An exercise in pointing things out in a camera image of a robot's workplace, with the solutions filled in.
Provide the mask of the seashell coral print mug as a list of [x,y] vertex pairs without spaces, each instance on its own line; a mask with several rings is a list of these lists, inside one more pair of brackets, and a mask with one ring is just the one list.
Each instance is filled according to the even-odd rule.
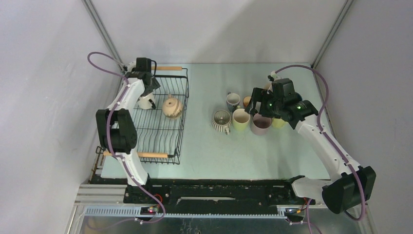
[[272,82],[268,82],[265,86],[264,86],[265,90],[270,90],[272,91]]

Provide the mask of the small orange cup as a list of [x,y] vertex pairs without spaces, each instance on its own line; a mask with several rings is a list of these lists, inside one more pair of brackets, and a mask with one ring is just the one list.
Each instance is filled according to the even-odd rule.
[[246,108],[248,106],[248,104],[250,103],[251,100],[251,96],[246,96],[243,98],[243,106],[244,108]]

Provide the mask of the grey-blue small cup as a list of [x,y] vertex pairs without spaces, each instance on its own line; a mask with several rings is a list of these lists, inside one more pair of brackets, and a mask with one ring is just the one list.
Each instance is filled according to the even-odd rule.
[[237,109],[240,101],[241,98],[237,93],[228,92],[226,96],[226,105],[231,113],[233,113]]

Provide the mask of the mauve cup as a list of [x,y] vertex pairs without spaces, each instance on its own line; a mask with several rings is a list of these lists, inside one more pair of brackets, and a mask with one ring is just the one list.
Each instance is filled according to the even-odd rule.
[[268,132],[271,127],[272,119],[269,117],[264,117],[260,114],[255,114],[251,121],[250,129],[253,134],[257,136],[263,136]]

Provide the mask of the light green cup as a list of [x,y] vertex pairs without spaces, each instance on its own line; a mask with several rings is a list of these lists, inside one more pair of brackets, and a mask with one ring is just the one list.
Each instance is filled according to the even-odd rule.
[[247,113],[245,109],[241,108],[239,105],[232,113],[232,124],[236,131],[244,131],[247,128],[250,119],[250,114]]

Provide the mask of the yellow-green cup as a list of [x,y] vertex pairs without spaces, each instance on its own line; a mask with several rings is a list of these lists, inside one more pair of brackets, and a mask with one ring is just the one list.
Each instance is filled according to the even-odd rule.
[[286,124],[287,124],[287,122],[280,119],[280,118],[273,118],[271,126],[274,127],[274,128],[280,129]]

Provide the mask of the white ribbed mug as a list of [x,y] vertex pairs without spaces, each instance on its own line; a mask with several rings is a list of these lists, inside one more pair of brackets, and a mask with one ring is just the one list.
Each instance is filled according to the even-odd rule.
[[232,125],[231,115],[226,110],[218,110],[214,113],[212,118],[212,127],[215,131],[230,134]]

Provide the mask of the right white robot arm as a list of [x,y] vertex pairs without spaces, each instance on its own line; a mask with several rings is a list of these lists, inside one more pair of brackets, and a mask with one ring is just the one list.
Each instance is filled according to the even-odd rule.
[[254,88],[245,111],[251,115],[282,119],[296,130],[313,148],[323,163],[329,180],[309,179],[299,175],[287,180],[283,191],[286,202],[295,204],[302,197],[323,202],[335,213],[361,205],[365,209],[375,183],[372,167],[362,167],[338,141],[325,130],[321,112],[302,99],[288,78],[275,80],[270,90]]

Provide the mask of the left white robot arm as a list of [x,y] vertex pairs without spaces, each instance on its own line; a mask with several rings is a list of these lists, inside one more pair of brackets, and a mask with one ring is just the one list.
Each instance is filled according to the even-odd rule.
[[95,114],[100,145],[122,165],[128,183],[138,186],[135,197],[142,203],[152,201],[154,190],[145,185],[149,175],[138,160],[138,135],[131,114],[140,99],[160,88],[156,68],[150,58],[137,58],[126,66],[123,74],[117,74],[123,81],[119,93],[107,108]]

